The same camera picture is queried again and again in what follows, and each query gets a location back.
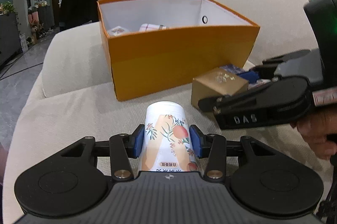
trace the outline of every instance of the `black chair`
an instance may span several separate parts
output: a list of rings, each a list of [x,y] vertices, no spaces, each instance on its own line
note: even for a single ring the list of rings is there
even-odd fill
[[[98,21],[98,0],[62,0],[60,31]]]

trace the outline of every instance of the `sofa cushion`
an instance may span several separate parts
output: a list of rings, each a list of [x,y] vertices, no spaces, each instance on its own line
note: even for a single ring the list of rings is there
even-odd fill
[[[260,25],[248,58],[262,60],[300,49],[317,48],[317,41],[303,10],[308,0],[216,0]]]

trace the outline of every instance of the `peach illustration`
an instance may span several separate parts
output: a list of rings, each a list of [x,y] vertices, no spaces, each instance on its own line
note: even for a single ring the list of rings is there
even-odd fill
[[[198,170],[198,165],[192,161],[190,162],[188,165],[187,165],[187,168],[191,171],[191,172],[194,172],[194,171],[197,171]]]
[[[183,126],[176,125],[173,128],[173,135],[178,139],[183,139],[188,137],[188,132]]]

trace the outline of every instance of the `orange box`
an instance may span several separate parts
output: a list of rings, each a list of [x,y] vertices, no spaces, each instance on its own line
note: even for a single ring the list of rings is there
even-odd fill
[[[98,10],[119,101],[191,83],[226,64],[243,67],[260,29],[213,0],[99,0]],[[143,23],[168,29],[138,32]],[[116,26],[131,32],[110,36]]]

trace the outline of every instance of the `gray floor tile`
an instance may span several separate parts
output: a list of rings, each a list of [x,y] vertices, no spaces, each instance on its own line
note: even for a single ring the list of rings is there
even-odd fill
[[[0,101],[29,95],[42,64],[0,80]]]
[[[42,63],[50,42],[51,40],[34,45],[2,77],[7,77],[28,67]]]
[[[8,150],[17,119],[42,64],[0,80],[0,143]]]
[[[3,77],[3,75],[8,71],[8,69],[10,69],[15,62],[17,62],[21,57],[22,57],[23,53],[18,54],[17,56],[15,56],[15,58],[13,59],[13,63],[11,64],[7,64],[3,69],[0,70],[0,79]]]
[[[6,151],[11,145],[15,125],[28,95],[0,101],[0,143]]]

